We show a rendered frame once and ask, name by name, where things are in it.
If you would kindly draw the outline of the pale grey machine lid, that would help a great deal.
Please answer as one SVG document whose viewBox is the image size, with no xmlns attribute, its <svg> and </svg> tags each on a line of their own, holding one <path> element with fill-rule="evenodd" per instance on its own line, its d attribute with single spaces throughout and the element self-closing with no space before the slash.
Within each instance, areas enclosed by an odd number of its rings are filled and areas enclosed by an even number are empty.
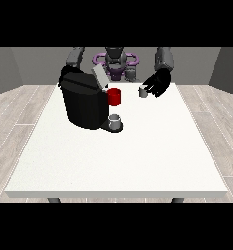
<svg viewBox="0 0 233 250">
<path fill-rule="evenodd" d="M 91 72 L 92 72 L 93 76 L 96 78 L 99 87 L 101 89 L 104 89 L 108 85 L 109 79 L 108 79 L 102 65 L 98 64 L 98 65 L 94 66 L 91 69 Z"/>
</svg>

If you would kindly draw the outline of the small grey cup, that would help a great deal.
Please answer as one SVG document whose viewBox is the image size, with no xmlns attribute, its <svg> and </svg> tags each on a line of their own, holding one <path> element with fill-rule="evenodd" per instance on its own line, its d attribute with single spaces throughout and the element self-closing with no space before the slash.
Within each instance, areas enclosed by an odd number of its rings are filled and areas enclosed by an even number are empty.
<svg viewBox="0 0 233 250">
<path fill-rule="evenodd" d="M 121 118 L 118 114 L 111 114 L 108 117 L 109 128 L 112 130 L 117 130 L 121 126 Z"/>
</svg>

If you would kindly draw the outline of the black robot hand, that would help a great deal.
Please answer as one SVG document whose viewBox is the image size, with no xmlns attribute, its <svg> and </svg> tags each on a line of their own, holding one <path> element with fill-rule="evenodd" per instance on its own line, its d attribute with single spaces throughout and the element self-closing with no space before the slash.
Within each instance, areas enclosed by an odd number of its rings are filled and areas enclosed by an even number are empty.
<svg viewBox="0 0 233 250">
<path fill-rule="evenodd" d="M 82 73 L 83 71 L 80 70 L 78 67 L 66 65 L 61 70 L 59 82 L 62 82 L 62 81 L 74 82 L 76 80 L 76 75 L 82 74 Z"/>
<path fill-rule="evenodd" d="M 169 87 L 171 83 L 171 74 L 161 68 L 151 75 L 144 83 L 144 90 L 147 93 L 153 94 L 155 97 L 160 97 Z"/>
</svg>

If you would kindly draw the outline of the red pod holder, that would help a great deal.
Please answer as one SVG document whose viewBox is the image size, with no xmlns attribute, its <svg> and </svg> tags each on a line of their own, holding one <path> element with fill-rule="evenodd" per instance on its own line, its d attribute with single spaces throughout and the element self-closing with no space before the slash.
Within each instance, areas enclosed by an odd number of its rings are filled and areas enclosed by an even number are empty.
<svg viewBox="0 0 233 250">
<path fill-rule="evenodd" d="M 121 90 L 118 88 L 110 88 L 107 91 L 108 104 L 111 106 L 117 106 L 121 103 Z"/>
</svg>

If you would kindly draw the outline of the black coffee machine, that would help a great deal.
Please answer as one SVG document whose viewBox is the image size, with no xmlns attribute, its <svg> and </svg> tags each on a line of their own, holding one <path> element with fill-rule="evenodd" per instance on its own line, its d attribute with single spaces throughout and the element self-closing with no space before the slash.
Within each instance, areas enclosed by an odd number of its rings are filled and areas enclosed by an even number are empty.
<svg viewBox="0 0 233 250">
<path fill-rule="evenodd" d="M 59 86 L 71 123 L 83 129 L 104 129 L 111 133 L 123 130 L 122 122 L 112 128 L 108 95 L 100 89 L 92 74 L 69 72 L 61 78 Z"/>
</svg>

